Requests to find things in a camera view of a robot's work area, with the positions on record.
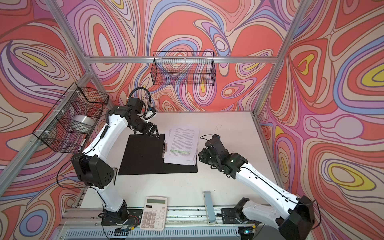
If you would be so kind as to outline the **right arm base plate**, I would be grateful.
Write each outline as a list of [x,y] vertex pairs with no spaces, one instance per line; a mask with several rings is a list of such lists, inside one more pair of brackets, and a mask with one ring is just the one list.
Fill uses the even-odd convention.
[[217,214],[218,217],[222,218],[222,222],[225,225],[229,224],[255,224],[257,222],[247,219],[241,215],[239,211],[234,208],[222,208],[221,212]]

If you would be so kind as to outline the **stack of printed papers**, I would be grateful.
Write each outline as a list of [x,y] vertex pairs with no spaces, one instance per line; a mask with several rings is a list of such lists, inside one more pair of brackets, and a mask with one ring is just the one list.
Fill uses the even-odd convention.
[[200,129],[178,126],[169,130],[166,135],[167,149],[164,163],[184,166],[195,166]]

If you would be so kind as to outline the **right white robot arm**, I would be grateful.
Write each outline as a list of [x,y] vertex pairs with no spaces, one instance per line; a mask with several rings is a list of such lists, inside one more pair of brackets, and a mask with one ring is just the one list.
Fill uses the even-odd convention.
[[246,158],[229,153],[220,136],[212,135],[206,140],[205,148],[198,156],[201,163],[246,185],[269,203],[269,206],[263,206],[242,198],[233,208],[233,218],[240,224],[266,224],[277,229],[286,240],[305,240],[313,230],[316,222],[314,202],[306,196],[297,197],[283,190],[257,171]]

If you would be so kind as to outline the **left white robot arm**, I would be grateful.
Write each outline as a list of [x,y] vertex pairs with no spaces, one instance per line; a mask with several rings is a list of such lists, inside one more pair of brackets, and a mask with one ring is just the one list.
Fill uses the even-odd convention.
[[119,135],[126,128],[150,137],[159,134],[158,127],[150,122],[157,110],[145,105],[138,98],[129,98],[125,106],[115,106],[107,111],[106,123],[96,139],[81,153],[71,159],[78,179],[86,188],[97,192],[110,213],[124,214],[126,203],[118,194],[113,178],[114,169],[107,157]]

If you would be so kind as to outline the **blue file folder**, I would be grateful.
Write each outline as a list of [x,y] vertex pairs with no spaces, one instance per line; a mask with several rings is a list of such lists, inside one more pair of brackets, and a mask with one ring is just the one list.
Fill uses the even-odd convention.
[[129,135],[119,176],[197,173],[198,167],[164,163],[165,134]]

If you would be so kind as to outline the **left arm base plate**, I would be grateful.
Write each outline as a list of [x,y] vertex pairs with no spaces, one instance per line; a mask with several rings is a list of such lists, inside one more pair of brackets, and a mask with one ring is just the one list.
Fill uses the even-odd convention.
[[127,212],[113,213],[103,210],[98,217],[102,220],[102,226],[131,226],[136,227],[141,223],[143,210],[128,209]]

